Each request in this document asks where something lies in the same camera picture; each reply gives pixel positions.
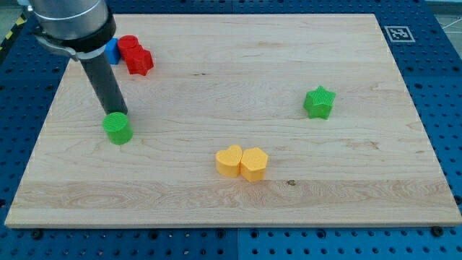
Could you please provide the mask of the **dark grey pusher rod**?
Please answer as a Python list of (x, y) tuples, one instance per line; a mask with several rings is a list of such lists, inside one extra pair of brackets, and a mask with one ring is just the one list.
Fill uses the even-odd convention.
[(94, 58), (81, 59), (80, 63), (105, 113), (127, 114), (126, 102), (105, 53)]

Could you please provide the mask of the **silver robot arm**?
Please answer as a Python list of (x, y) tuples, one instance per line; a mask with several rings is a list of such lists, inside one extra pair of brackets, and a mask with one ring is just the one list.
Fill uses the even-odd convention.
[(80, 62), (105, 113), (128, 108), (111, 69), (105, 47), (116, 21), (105, 0), (18, 0), (38, 21), (33, 31), (49, 52)]

